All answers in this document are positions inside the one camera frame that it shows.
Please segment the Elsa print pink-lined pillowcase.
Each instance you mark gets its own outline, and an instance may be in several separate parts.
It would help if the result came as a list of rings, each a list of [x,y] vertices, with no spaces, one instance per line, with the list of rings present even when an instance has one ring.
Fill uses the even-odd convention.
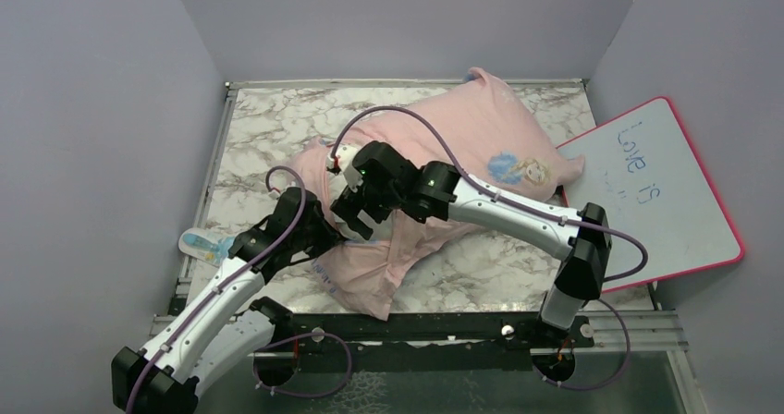
[[[585,159],[560,154],[509,85],[474,67],[459,86],[363,119],[339,142],[309,141],[289,164],[344,238],[314,263],[325,290],[384,320],[416,262],[474,231],[447,216],[462,174],[545,201],[582,175]]]

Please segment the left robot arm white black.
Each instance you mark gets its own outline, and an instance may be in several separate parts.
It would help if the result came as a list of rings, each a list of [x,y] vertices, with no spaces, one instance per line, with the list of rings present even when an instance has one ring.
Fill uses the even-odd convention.
[[[341,236],[310,191],[286,189],[273,213],[234,239],[208,285],[143,347],[111,362],[112,398],[127,413],[192,413],[220,377],[252,351],[285,346],[291,311],[256,295],[299,253],[316,257]]]

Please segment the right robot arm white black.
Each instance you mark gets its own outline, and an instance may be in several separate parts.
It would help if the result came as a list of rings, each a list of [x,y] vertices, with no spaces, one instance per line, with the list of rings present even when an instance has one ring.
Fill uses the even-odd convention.
[[[466,175],[455,165],[415,166],[387,143],[335,148],[327,164],[347,186],[332,213],[364,239],[393,213],[419,224],[433,220],[478,225],[533,244],[560,262],[556,279],[533,322],[535,338],[554,347],[570,335],[578,311],[602,293],[612,242],[606,212],[551,206]]]

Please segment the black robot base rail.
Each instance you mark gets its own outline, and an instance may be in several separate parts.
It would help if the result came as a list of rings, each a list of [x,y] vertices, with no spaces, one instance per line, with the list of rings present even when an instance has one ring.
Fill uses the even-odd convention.
[[[253,354],[265,384],[298,372],[533,371],[567,379],[573,353],[594,346],[584,316],[566,334],[531,311],[395,313],[387,321],[351,313],[296,313],[283,320],[273,345]]]

